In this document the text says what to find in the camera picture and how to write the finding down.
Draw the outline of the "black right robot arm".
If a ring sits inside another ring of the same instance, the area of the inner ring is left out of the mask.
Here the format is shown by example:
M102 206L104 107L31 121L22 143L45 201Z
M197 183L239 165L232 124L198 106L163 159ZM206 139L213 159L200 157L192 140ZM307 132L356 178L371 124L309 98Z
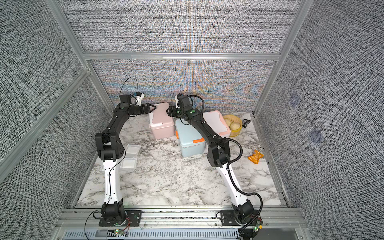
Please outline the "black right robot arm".
M246 193L242 191L232 164L238 161L243 155L243 148L239 142L233 139L221 137L207 123L203 117L203 111L193 106L192 98L202 101L202 109L205 106L204 100L197 95L177 94L176 105L167 109L170 117L183 119L194 127L208 144L207 159L210 165L220 173L227 190L231 196L234 218L236 222L248 227L260 215L263 209L263 199L258 193Z

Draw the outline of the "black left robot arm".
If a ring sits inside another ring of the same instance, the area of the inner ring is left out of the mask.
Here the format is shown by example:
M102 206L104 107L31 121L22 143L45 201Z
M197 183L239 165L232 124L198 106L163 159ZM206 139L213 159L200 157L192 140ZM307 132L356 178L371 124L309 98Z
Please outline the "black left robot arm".
M149 114L156 109L151 104L143 104L144 94L120 95L120 103L113 111L108 126L95 135L98 157L103 163L105 173L105 198L101 210L97 211L100 227L127 226L127 214L120 189L120 165L127 151L120 139L124 124L138 115Z

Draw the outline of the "white gauze packet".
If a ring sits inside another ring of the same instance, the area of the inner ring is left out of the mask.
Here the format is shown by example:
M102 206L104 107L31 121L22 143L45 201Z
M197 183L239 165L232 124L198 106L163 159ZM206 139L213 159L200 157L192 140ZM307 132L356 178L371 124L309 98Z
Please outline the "white gauze packet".
M136 158L141 150L140 145L127 145L125 147L126 158Z
M136 169L137 161L137 158L124 158L121 162L120 169L128 173L133 173Z

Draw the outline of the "blue orange first aid box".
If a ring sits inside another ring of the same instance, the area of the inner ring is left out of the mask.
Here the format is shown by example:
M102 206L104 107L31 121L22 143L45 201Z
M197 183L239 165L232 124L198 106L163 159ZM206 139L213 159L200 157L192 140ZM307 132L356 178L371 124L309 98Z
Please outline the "blue orange first aid box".
M175 121L176 135L183 157L202 155L206 142L202 135L183 119Z

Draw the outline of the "pink first aid box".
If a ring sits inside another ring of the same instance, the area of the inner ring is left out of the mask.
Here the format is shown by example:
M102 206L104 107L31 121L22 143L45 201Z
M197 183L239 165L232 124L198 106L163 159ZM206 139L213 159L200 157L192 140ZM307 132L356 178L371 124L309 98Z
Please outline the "pink first aid box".
M156 109L149 113L149 127L156 140L170 138L175 135L175 123L172 117L168 116L169 103L155 104Z

